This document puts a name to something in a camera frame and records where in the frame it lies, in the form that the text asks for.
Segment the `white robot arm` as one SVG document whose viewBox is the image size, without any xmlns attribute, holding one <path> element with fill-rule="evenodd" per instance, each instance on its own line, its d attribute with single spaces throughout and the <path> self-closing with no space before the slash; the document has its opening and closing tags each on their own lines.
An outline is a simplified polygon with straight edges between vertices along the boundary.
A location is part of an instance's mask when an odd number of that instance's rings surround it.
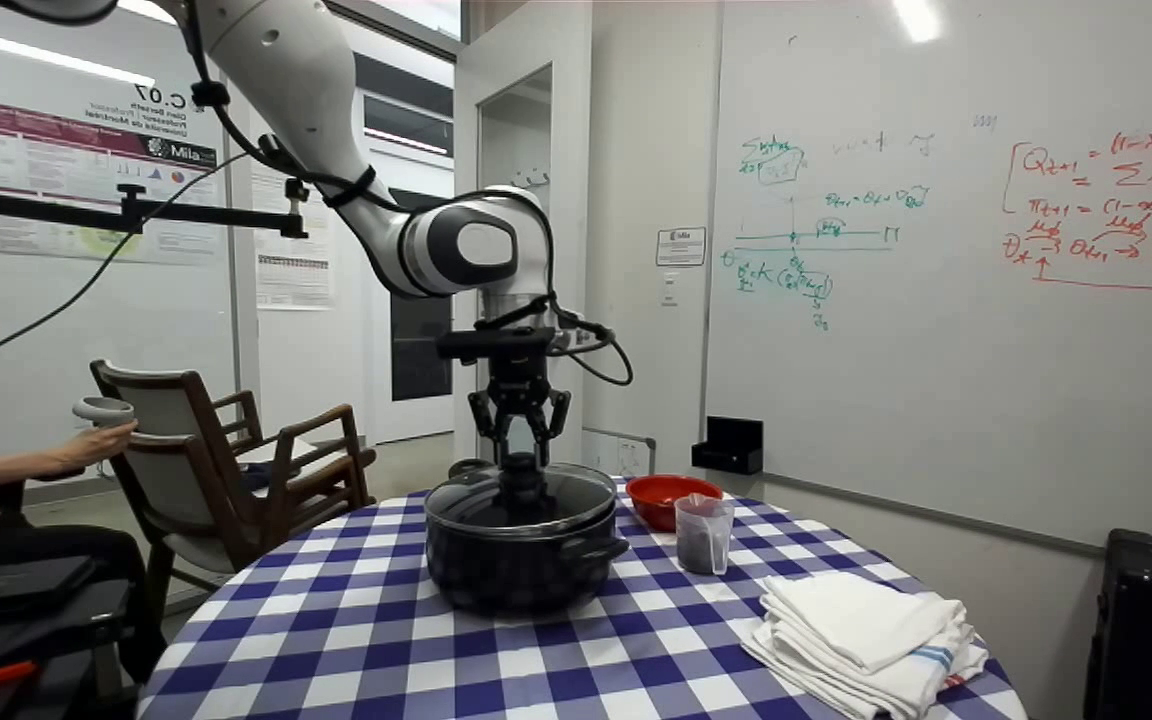
<svg viewBox="0 0 1152 720">
<path fill-rule="evenodd" d="M 360 144 L 358 59 L 324 0 L 151 0 L 165 7 L 204 75 L 222 69 L 272 130 L 253 157 L 291 179 L 310 179 L 358 234 L 373 273 L 395 295 L 430 302 L 476 291 L 484 321 L 453 332 L 463 366 L 512 336 L 553 336 L 553 224 L 545 210 L 509 186 L 476 188 L 408 213 L 392 200 Z M 207 75 L 198 106 L 214 109 L 227 137 L 226 90 Z"/>
</svg>

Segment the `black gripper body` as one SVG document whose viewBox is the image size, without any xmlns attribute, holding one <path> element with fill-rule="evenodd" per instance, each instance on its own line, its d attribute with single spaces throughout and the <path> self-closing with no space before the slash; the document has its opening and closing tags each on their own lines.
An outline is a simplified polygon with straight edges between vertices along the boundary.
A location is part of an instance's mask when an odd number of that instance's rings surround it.
<svg viewBox="0 0 1152 720">
<path fill-rule="evenodd" d="M 570 393 L 549 386 L 553 328 L 447 332 L 435 354 L 460 366 L 490 366 L 490 386 L 468 398 L 481 427 L 559 427 L 570 422 Z"/>
</svg>

